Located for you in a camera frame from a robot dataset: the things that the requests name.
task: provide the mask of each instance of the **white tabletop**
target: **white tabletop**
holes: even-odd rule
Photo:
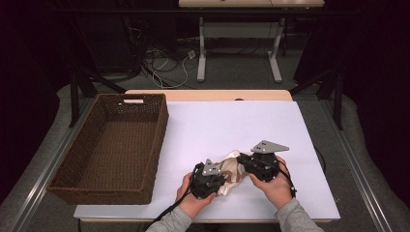
[[[283,157],[297,189],[297,199],[314,220],[339,219],[328,183],[313,149],[298,105],[293,101],[169,101],[152,203],[149,205],[79,205],[83,220],[156,218],[175,201],[185,174],[199,162],[220,161],[233,150],[249,152],[262,139],[290,148]],[[275,207],[249,177],[227,196],[214,199],[197,222],[276,221]]]
[[[179,0],[183,8],[292,8],[323,4],[323,0]]]

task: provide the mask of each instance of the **person's hand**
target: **person's hand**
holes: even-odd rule
[[[277,159],[286,164],[284,159],[278,156]],[[286,174],[289,174],[281,162],[279,163],[279,168]],[[292,200],[289,181],[280,172],[277,177],[270,182],[262,182],[251,173],[249,173],[249,176],[253,184],[263,190],[268,200],[272,202],[278,210]]]
[[[177,190],[177,198],[175,201],[181,199],[181,197],[184,195],[184,192],[189,187],[191,175],[192,173],[188,173],[187,175],[185,175],[182,185]],[[212,193],[205,199],[197,199],[192,193],[190,193],[181,202],[179,207],[185,213],[187,213],[187,215],[190,216],[190,218],[195,218],[203,208],[205,208],[207,205],[211,203],[215,196],[216,194]]]

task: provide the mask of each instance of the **gray floor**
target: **gray floor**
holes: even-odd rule
[[[286,89],[295,86],[292,79],[298,65],[306,38],[290,38],[287,44],[286,56],[278,57],[278,65],[282,74],[283,82],[276,84],[270,71],[266,52],[269,43],[250,40],[216,40],[211,41],[209,46],[213,52],[235,53],[242,50],[253,51],[252,54],[242,55],[217,55],[208,53],[206,80],[198,83],[196,79],[197,59],[188,59],[185,67],[189,74],[187,85],[181,89]],[[159,60],[159,67],[164,60]],[[183,81],[185,73],[181,62],[172,72],[159,72],[161,76],[173,81]],[[127,89],[158,89],[152,78],[141,73],[139,76],[120,82],[119,85]],[[100,93],[112,91],[101,84],[96,84]],[[374,166],[369,157],[359,120],[356,114],[355,104],[348,98],[343,99],[342,124],[343,131],[335,129],[332,120],[329,119],[329,105],[331,101],[318,101],[314,96],[317,86],[309,87],[294,100],[298,103],[307,124],[311,140],[323,154],[326,161],[326,178],[330,188],[338,199],[337,207],[341,219],[330,223],[321,223],[320,226],[326,231],[408,231],[410,228],[409,209],[392,193],[383,176]],[[64,87],[58,92],[60,108],[54,124],[49,130],[39,151],[33,157],[9,197],[0,208],[0,231],[76,231],[77,221],[73,218],[75,206],[65,202],[47,192],[40,192],[39,201],[26,201],[30,191],[37,187],[40,179],[46,179],[44,169],[49,165],[59,151],[64,150],[67,142],[65,138],[73,132],[68,125],[71,119],[70,89]],[[363,180],[357,178],[357,166],[352,166],[352,160],[348,154],[351,152],[359,165],[360,173],[366,177],[363,191]],[[372,193],[372,199],[368,201],[368,194]],[[32,208],[26,205],[38,202]],[[377,206],[375,211],[382,212],[383,218],[374,215],[372,207]],[[81,223],[83,231],[137,231],[141,229],[137,223]],[[220,231],[274,231],[272,224],[225,224]]]

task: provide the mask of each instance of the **cloth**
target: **cloth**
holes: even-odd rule
[[[246,175],[243,165],[236,161],[240,156],[239,151],[232,151],[221,162],[216,162],[215,166],[220,169],[220,175],[225,177],[225,184],[218,190],[218,195],[227,195],[228,192],[239,185]]]
[[[323,231],[318,227],[301,206],[296,198],[293,198],[275,214],[279,220],[282,232],[319,232]]]
[[[162,217],[160,221],[152,224],[146,231],[147,232],[176,232],[186,231],[192,219],[187,215],[179,206],[177,206],[169,214]]]

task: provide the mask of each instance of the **person's left hand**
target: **person's left hand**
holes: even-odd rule
[[[184,195],[184,192],[189,187],[190,176],[191,175],[192,175],[192,173],[188,173],[187,175],[184,176],[182,185],[177,190],[177,198],[176,198],[175,201],[181,199],[181,197]],[[190,193],[181,202],[179,207],[185,213],[187,213],[187,215],[190,216],[190,218],[193,219],[199,214],[199,212],[203,208],[205,208],[207,205],[209,205],[212,202],[212,200],[215,198],[215,196],[216,196],[216,194],[212,193],[205,199],[197,199],[192,193]]]

